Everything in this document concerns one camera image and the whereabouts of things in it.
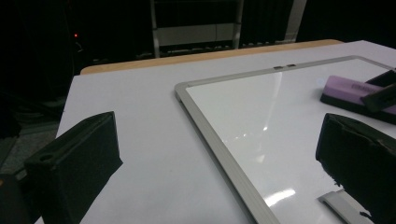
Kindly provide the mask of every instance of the white table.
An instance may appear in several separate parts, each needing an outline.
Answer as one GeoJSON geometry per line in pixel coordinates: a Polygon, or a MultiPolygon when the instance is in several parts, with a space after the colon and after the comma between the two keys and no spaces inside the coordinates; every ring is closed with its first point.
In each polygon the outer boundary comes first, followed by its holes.
{"type": "Polygon", "coordinates": [[[358,41],[75,77],[58,135],[115,111],[124,162],[82,223],[253,222],[179,105],[175,85],[348,55],[396,64],[396,49],[358,41]]]}

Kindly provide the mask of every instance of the purple eraser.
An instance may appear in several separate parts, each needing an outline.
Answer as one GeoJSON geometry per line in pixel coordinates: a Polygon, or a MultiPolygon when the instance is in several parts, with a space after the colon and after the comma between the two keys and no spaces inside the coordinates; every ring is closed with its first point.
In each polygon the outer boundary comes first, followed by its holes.
{"type": "MultiPolygon", "coordinates": [[[[344,77],[329,76],[323,94],[355,105],[365,106],[361,97],[382,89],[383,88],[379,86],[344,77]]],[[[382,111],[396,115],[396,105],[382,111]]]]}

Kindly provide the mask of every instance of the whiteboard frame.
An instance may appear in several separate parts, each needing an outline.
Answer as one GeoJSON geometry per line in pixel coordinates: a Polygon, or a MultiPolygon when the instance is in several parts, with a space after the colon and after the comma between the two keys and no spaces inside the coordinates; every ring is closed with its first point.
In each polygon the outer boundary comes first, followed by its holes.
{"type": "Polygon", "coordinates": [[[340,63],[355,59],[359,59],[367,63],[372,63],[374,65],[383,67],[388,70],[393,69],[388,65],[378,63],[361,56],[352,55],[352,56],[333,58],[322,61],[315,61],[311,63],[289,64],[285,66],[276,66],[274,68],[263,69],[253,72],[233,74],[222,77],[212,77],[212,78],[194,80],[189,82],[182,82],[182,83],[178,83],[175,86],[176,98],[181,102],[181,104],[185,107],[186,111],[190,114],[192,121],[195,123],[201,135],[208,143],[209,147],[211,148],[216,158],[218,159],[221,167],[224,169],[224,172],[230,178],[230,181],[233,183],[233,186],[241,196],[246,207],[248,208],[251,215],[255,218],[257,223],[279,224],[279,221],[277,220],[276,216],[271,211],[269,206],[265,203],[260,193],[250,182],[247,175],[239,166],[238,162],[235,160],[229,149],[223,144],[218,134],[215,132],[215,130],[212,128],[208,120],[205,118],[204,114],[201,112],[200,108],[192,100],[189,93],[187,92],[187,88],[215,83],[215,82],[227,81],[232,79],[262,76],[262,75],[273,74],[276,72],[285,72],[289,70],[302,69],[311,66],[319,66],[328,63],[340,63]]]}

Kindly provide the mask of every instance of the whiteboard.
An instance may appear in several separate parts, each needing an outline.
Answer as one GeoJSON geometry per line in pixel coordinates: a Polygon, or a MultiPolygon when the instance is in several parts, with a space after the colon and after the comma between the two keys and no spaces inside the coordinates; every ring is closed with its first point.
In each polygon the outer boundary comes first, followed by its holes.
{"type": "Polygon", "coordinates": [[[179,83],[176,93],[258,223],[343,223],[318,201],[340,190],[315,160],[324,115],[396,134],[319,98],[329,76],[364,82],[389,69],[349,56],[179,83]]]}

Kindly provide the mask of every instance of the gray frame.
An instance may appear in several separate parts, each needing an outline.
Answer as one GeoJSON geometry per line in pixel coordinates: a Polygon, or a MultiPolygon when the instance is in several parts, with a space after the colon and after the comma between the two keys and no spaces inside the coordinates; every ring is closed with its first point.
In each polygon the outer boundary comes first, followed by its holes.
{"type": "Polygon", "coordinates": [[[341,58],[316,61],[312,63],[289,64],[285,66],[277,66],[274,68],[263,69],[254,72],[234,74],[223,77],[212,77],[212,78],[195,80],[190,82],[182,82],[175,86],[176,98],[185,106],[186,110],[191,115],[193,122],[200,130],[202,136],[204,137],[204,139],[212,149],[220,165],[224,169],[227,176],[230,178],[231,182],[233,183],[234,187],[238,191],[239,195],[243,199],[245,205],[247,206],[251,215],[255,218],[257,223],[278,224],[279,221],[277,220],[274,213],[270,210],[268,205],[265,203],[260,193],[250,182],[245,172],[239,166],[239,164],[237,163],[231,152],[222,143],[221,139],[216,134],[214,129],[211,127],[210,123],[205,118],[200,108],[192,100],[186,89],[189,87],[205,85],[214,82],[221,82],[221,81],[244,78],[244,77],[261,76],[275,72],[284,72],[294,69],[306,68],[310,66],[318,66],[327,63],[339,63],[339,62],[355,60],[355,59],[360,59],[366,61],[367,63],[372,63],[377,66],[386,68],[388,70],[393,69],[392,67],[387,66],[385,64],[378,63],[360,56],[346,56],[341,58]]]}

